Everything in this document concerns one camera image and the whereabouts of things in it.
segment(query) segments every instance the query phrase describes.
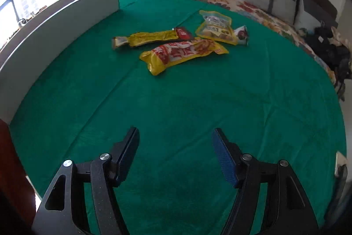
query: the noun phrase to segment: bed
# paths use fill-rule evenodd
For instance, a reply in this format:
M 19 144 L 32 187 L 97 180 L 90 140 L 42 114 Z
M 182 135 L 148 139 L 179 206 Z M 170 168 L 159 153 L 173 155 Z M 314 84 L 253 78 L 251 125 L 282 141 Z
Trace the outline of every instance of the bed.
M 211 145 L 211 132 L 220 127 L 261 161 L 288 160 L 321 225 L 335 153 L 346 153 L 344 123 L 333 75 L 294 29 L 240 0 L 119 4 L 52 61 L 9 125 L 39 194 L 64 160 L 90 161 L 136 126 L 140 147 L 115 192 L 130 233 L 219 234 L 236 195 Z M 224 44 L 229 54 L 187 61 L 158 76 L 138 58 L 153 44 L 111 49 L 112 37 L 138 31 L 185 26 L 194 33 L 201 9 L 231 17 L 233 28 L 246 25 L 249 45 Z M 265 190 L 252 234 L 260 229 Z M 97 233 L 89 185 L 85 192 Z

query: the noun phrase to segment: white furniture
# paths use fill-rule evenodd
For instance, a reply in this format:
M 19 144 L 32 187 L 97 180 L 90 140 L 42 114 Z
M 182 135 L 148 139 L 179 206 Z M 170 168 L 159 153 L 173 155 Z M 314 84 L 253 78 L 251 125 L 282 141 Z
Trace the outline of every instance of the white furniture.
M 0 119 L 9 124 L 47 66 L 75 39 L 119 9 L 119 0 L 58 0 L 0 51 Z

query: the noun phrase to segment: floral fabric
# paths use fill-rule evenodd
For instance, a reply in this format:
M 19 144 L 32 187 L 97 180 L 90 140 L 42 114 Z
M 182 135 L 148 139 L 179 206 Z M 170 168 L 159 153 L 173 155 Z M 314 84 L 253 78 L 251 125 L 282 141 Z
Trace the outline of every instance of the floral fabric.
M 251 5 L 243 0 L 200 0 L 207 3 L 220 6 L 230 11 L 237 12 L 246 16 L 256 22 L 261 23 L 267 28 L 277 32 L 282 37 L 290 40 L 294 45 L 302 48 L 309 56 L 311 56 L 329 75 L 333 84 L 336 82 L 334 72 L 321 60 L 313 50 L 305 43 L 305 41 L 296 32 L 293 26 L 285 23 L 284 21 L 267 14 L 261 9 Z

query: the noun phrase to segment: snack package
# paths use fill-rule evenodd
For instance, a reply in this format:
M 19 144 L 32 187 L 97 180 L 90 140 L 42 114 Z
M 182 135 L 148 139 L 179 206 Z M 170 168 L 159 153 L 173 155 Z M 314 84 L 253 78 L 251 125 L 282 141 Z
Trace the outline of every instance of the snack package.
M 231 28 L 232 19 L 217 11 L 200 10 L 204 22 L 196 30 L 200 37 L 237 45 L 238 39 Z
M 139 58 L 147 63 L 149 71 L 156 76 L 168 67 L 193 58 L 207 56 L 212 52 L 216 54 L 228 53 L 219 43 L 196 37 L 193 41 L 160 45 L 151 51 L 143 52 Z
M 237 44 L 248 45 L 248 32 L 247 32 L 247 27 L 245 25 L 237 29 L 234 29 L 233 33 L 238 38 Z
M 130 37 L 117 36 L 112 39 L 112 49 L 116 49 L 124 44 L 129 44 L 131 47 L 141 46 L 146 43 L 156 41 L 170 41 L 170 40 L 192 40 L 193 35 L 184 27 L 176 27 L 173 30 L 166 30 L 160 32 L 138 32 L 131 34 Z

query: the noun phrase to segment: silver screw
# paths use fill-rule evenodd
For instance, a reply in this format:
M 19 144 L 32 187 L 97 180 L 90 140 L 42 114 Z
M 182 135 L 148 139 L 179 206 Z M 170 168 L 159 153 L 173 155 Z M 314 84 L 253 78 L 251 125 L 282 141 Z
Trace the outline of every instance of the silver screw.
M 288 161 L 282 159 L 282 160 L 280 160 L 280 165 L 286 167 L 286 166 L 288 166 Z
M 252 159 L 252 156 L 250 154 L 243 154 L 242 155 L 242 158 L 245 160 L 245 161 L 250 161 Z
M 109 154 L 101 154 L 101 155 L 100 155 L 100 159 L 101 159 L 102 161 L 107 160 L 109 157 L 110 157 Z
M 63 165 L 66 167 L 70 166 L 71 164 L 72 164 L 72 160 L 70 160 L 70 159 L 64 161 L 64 163 L 63 163 Z

